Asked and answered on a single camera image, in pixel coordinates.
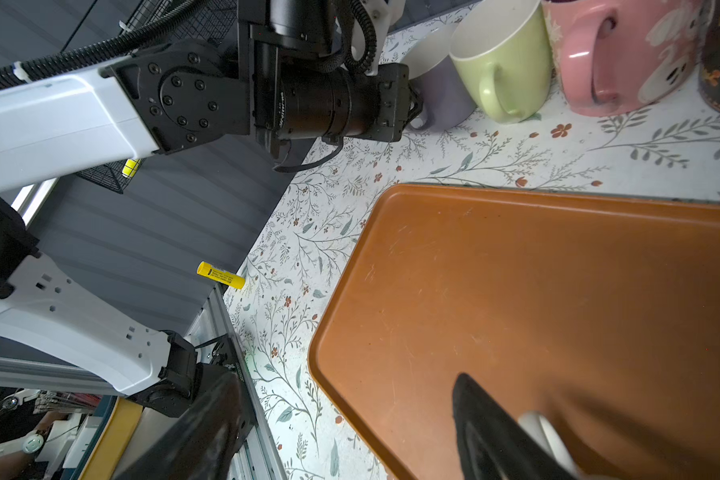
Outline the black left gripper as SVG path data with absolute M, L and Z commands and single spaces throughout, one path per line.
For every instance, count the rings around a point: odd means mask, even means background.
M 240 76 L 256 141 L 273 157 L 320 138 L 394 143 L 411 121 L 410 69 L 381 63 L 402 1 L 240 1 Z

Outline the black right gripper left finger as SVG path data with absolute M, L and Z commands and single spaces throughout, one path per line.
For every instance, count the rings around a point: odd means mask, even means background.
M 225 479 L 238 450 L 240 384 L 221 376 L 147 452 L 118 479 Z

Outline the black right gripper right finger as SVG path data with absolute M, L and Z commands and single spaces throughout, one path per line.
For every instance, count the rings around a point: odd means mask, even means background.
M 470 375 L 452 392 L 457 451 L 466 479 L 571 479 Z

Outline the white mug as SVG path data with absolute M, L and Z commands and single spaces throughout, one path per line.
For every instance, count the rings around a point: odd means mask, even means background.
M 580 472 L 563 440 L 551 422 L 539 412 L 526 412 L 518 419 L 520 427 L 575 479 Z

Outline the purple mug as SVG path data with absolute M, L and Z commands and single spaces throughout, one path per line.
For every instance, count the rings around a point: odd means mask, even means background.
M 414 131 L 443 132 L 462 123 L 476 109 L 449 56 L 457 27 L 444 25 L 429 33 L 402 60 L 423 101 L 422 113 L 409 124 Z

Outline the light green mug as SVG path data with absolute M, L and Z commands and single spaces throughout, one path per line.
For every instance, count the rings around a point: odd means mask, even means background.
M 500 124 L 528 119 L 551 86 L 553 61 L 541 2 L 479 2 L 454 31 L 450 58 L 490 119 Z

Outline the pink mug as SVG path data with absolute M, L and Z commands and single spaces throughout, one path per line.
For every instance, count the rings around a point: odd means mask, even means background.
M 702 1 L 543 1 L 561 89 L 571 110 L 620 115 L 679 88 L 695 66 Z

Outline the small yellow object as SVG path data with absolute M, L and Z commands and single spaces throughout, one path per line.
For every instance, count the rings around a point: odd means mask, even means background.
M 216 268 L 208 262 L 201 262 L 197 267 L 196 273 L 201 277 L 237 290 L 242 289 L 246 283 L 246 280 L 242 276 Z

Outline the orange wooden tray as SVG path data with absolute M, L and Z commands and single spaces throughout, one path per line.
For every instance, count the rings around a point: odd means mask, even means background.
M 392 187 L 308 365 L 400 479 L 460 477 L 462 373 L 587 473 L 720 479 L 720 206 Z

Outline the yellow marker in basket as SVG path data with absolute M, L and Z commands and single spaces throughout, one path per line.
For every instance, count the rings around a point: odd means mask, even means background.
M 132 179 L 138 172 L 140 165 L 140 159 L 127 159 L 121 170 L 122 176 L 127 179 Z

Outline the person in black shirt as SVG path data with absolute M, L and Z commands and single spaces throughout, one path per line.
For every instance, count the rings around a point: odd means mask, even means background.
M 54 424 L 68 418 L 67 414 L 47 412 L 34 414 L 30 407 L 27 413 L 14 411 L 0 421 L 0 479 L 20 479 L 32 469 L 37 453 L 27 453 L 21 443 L 27 436 L 36 435 L 47 439 Z

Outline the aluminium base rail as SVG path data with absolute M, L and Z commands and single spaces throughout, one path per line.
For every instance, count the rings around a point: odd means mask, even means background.
M 185 339 L 202 363 L 221 365 L 239 381 L 242 417 L 238 450 L 231 459 L 229 479 L 285 479 L 285 469 L 267 424 L 254 381 L 245 360 L 241 340 L 236 334 L 226 304 L 224 289 L 211 290 Z

